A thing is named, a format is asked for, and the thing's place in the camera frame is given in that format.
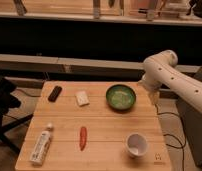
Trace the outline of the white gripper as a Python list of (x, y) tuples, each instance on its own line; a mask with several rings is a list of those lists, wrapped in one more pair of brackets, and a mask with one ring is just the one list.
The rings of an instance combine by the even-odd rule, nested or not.
[(143, 75), (140, 83), (147, 91), (149, 91), (148, 96), (151, 104), (156, 105), (160, 98), (160, 92), (158, 91), (160, 83), (148, 75)]

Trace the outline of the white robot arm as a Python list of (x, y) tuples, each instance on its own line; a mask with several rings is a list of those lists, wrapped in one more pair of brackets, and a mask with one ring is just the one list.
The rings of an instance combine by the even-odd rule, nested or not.
[(177, 63), (177, 54), (172, 50), (147, 57), (141, 84), (149, 92), (158, 91), (164, 84), (202, 114), (202, 82), (176, 70)]

